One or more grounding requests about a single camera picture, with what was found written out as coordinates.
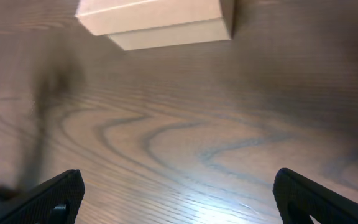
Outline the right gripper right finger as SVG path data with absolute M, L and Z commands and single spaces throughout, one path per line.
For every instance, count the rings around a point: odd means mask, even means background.
M 358 203 L 287 168 L 277 172 L 273 196 L 284 224 L 358 223 Z

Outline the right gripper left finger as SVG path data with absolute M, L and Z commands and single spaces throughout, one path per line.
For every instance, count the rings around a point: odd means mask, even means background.
M 0 224 L 74 224 L 85 194 L 79 170 L 67 170 L 54 178 L 0 202 Z

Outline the cardboard box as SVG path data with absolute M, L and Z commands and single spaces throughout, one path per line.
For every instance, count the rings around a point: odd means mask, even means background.
M 230 40 L 234 0 L 80 0 L 76 18 L 122 50 Z

